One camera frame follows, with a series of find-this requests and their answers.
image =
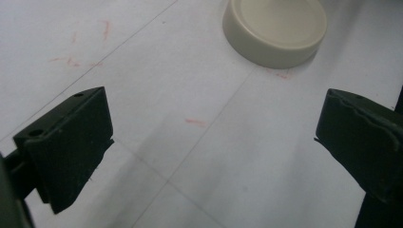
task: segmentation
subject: round cap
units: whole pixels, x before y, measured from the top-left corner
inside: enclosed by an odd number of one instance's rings
[[[315,53],[327,28],[317,0],[229,0],[222,27],[246,59],[270,68],[289,68]]]

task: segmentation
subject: plastic lid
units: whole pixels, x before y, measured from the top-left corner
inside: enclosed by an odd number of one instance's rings
[[[327,20],[317,0],[230,0],[222,26],[231,46],[248,60],[289,68],[315,53]]]

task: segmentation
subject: white table surface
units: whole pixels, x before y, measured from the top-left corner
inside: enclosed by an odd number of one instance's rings
[[[328,88],[393,109],[403,1],[322,0],[308,63],[256,66],[227,43],[227,0],[0,2],[0,150],[70,95],[105,86],[115,144],[77,201],[37,227],[353,228],[364,192],[315,130]]]

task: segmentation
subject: black object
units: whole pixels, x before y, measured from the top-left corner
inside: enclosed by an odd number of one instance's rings
[[[403,227],[402,94],[396,112],[345,91],[326,96],[318,141],[367,192],[356,228]]]
[[[55,214],[68,208],[113,144],[112,134],[103,87],[71,96],[26,127],[14,136],[17,150],[0,167],[2,212],[34,188]]]

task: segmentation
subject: beige round object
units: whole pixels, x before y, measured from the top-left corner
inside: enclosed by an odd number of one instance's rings
[[[229,0],[222,27],[231,46],[246,59],[270,68],[305,62],[327,28],[317,0]]]

